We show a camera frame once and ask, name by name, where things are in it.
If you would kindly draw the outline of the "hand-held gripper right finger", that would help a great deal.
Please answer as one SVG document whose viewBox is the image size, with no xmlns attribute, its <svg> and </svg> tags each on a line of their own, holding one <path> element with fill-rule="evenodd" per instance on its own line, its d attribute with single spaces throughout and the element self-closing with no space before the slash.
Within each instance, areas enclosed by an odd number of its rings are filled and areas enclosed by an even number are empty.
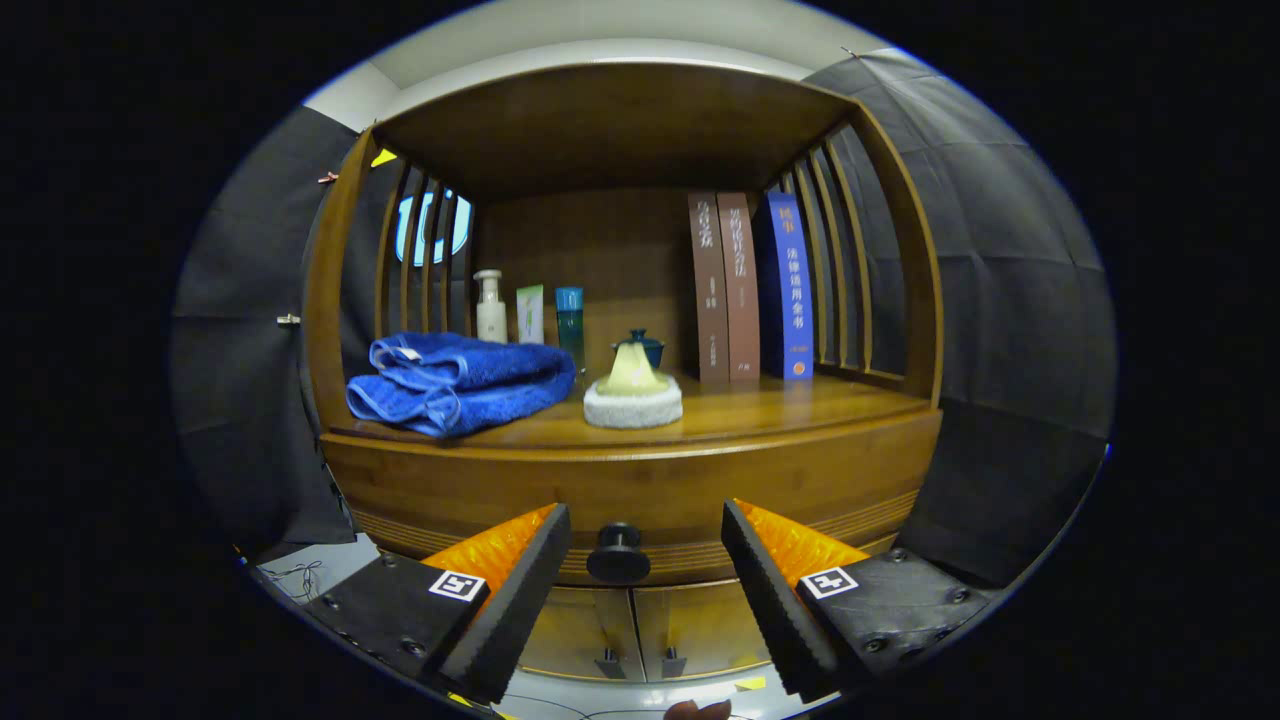
<svg viewBox="0 0 1280 720">
<path fill-rule="evenodd" d="M 998 603 L 902 548 L 868 553 L 742 500 L 721 539 L 783 688 L 803 701 L 901 676 Z"/>
</svg>

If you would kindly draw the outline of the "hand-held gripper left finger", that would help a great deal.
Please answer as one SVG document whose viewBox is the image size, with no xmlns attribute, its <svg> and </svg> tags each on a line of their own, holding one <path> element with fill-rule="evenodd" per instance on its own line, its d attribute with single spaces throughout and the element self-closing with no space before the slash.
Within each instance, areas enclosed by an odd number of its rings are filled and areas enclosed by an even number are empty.
<svg viewBox="0 0 1280 720">
<path fill-rule="evenodd" d="M 497 703 L 570 541 L 568 506 L 550 503 L 428 559 L 384 553 L 302 610 L 398 676 Z"/>
</svg>

